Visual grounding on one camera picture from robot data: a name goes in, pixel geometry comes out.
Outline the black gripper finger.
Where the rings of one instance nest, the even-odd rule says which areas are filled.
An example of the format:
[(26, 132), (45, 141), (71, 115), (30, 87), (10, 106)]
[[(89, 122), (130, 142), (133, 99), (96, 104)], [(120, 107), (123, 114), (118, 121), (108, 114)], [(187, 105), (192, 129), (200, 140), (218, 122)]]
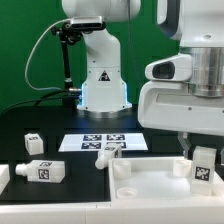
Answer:
[(190, 147), (191, 147), (191, 143), (188, 139), (188, 134), (186, 132), (179, 132), (178, 133), (178, 141), (183, 149), (184, 157), (187, 158)]

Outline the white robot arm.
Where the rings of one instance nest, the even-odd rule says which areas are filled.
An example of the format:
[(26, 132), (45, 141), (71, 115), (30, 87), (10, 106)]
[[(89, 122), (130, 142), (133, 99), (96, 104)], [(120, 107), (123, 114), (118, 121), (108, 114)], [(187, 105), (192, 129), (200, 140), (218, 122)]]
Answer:
[[(78, 109), (112, 117), (128, 109), (120, 43), (105, 24), (135, 17), (141, 0), (62, 0), (85, 41), (87, 79)], [(180, 42), (177, 55), (146, 66), (138, 121), (144, 128), (224, 136), (224, 0), (157, 0), (157, 24)]]

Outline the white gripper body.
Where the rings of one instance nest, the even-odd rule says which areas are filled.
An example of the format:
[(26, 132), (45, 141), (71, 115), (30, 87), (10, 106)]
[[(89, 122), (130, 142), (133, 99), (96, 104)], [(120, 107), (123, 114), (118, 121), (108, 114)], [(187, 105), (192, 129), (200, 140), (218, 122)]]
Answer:
[(146, 66), (138, 121), (144, 128), (224, 136), (224, 99), (194, 96), (187, 81), (193, 59), (187, 54)]

